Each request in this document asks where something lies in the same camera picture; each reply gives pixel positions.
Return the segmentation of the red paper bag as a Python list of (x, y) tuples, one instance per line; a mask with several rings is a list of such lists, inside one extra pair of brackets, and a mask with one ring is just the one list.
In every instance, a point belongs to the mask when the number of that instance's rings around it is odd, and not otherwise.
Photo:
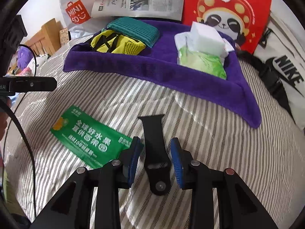
[(184, 0), (182, 23), (214, 27), (253, 53), (267, 25), (272, 0)]

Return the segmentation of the yellow black mesh pouch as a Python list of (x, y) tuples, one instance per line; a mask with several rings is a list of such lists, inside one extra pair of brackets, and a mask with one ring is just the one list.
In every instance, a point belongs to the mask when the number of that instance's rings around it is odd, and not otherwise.
[(139, 55), (146, 45), (137, 39), (120, 34), (113, 30), (105, 30), (93, 36), (90, 46), (100, 53)]

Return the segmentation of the purple towel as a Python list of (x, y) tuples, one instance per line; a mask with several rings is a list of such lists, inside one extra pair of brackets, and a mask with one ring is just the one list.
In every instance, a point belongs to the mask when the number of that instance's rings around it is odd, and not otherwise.
[(260, 126), (261, 111), (243, 76), (235, 51), (229, 52), (225, 58), (227, 78), (223, 80), (177, 63), (174, 36), (189, 31), (189, 26), (154, 20), (147, 20), (146, 23), (156, 27), (161, 34), (151, 49), (143, 50), (140, 55), (100, 53), (86, 41), (70, 49), (63, 71), (117, 73), (150, 81), (227, 108), (241, 116), (252, 128)]

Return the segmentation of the wooden furniture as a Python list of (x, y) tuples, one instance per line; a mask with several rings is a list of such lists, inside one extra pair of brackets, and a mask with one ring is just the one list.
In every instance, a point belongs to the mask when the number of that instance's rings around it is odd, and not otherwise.
[(61, 48), (59, 39), (61, 29), (61, 22), (53, 18), (42, 25), (41, 30), (27, 40), (25, 45), (30, 47), (36, 55), (48, 54), (52, 56)]

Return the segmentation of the teal ribbed cloth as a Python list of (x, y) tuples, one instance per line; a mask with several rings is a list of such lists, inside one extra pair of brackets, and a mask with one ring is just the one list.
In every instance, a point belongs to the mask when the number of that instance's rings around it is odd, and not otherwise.
[(156, 27), (131, 17), (115, 19), (107, 25), (107, 29), (139, 40), (149, 48), (152, 48), (160, 37)]

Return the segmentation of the white sponge block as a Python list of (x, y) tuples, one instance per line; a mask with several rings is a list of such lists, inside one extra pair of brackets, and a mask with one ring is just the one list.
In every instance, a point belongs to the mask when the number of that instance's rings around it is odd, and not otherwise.
[(220, 34), (211, 26), (193, 22), (190, 37), (195, 51), (220, 56), (225, 47), (225, 42)]

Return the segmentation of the green printed plastic bag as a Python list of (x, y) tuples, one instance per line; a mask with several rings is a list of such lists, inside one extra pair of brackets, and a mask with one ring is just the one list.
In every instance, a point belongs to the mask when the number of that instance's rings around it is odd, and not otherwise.
[(50, 131), (93, 169), (118, 159), (132, 144), (132, 138), (100, 123), (74, 105), (64, 111)]

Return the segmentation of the white Nike waist bag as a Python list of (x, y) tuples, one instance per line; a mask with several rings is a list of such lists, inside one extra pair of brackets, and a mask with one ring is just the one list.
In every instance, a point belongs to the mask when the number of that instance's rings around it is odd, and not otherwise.
[(304, 131), (304, 46), (274, 13), (253, 54), (239, 50), (268, 92)]

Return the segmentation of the white Miniso plastic bag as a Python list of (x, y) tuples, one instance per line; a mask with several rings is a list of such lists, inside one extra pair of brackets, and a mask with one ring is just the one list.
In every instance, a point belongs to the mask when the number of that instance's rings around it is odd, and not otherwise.
[(93, 18), (95, 0), (59, 0), (60, 9), (72, 39), (93, 35), (111, 21), (110, 18)]

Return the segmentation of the green wet wipes pack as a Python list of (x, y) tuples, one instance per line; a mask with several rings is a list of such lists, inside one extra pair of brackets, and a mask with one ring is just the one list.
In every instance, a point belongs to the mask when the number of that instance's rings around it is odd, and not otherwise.
[(203, 52), (190, 51), (187, 46), (178, 50), (178, 63), (182, 66), (205, 72), (226, 80), (227, 75), (223, 67), (223, 59)]

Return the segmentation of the striped bed quilt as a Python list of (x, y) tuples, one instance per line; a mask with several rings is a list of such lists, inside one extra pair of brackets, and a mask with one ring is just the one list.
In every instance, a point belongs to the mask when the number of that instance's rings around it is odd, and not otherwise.
[(115, 73), (64, 72), (65, 58), (77, 43), (73, 40), (61, 47), (39, 69), (41, 75), (57, 80), (57, 89), (20, 96), (15, 105), (33, 156), (14, 125), (1, 141), (10, 183), (29, 219), (83, 165), (50, 131), (74, 105), (129, 137), (144, 136), (139, 116), (163, 115), (166, 147), (176, 137), (182, 148), (209, 168), (233, 168), (279, 228), (294, 223), (304, 208), (304, 134), (250, 64), (240, 61), (261, 111), (258, 129), (217, 104), (151, 82)]

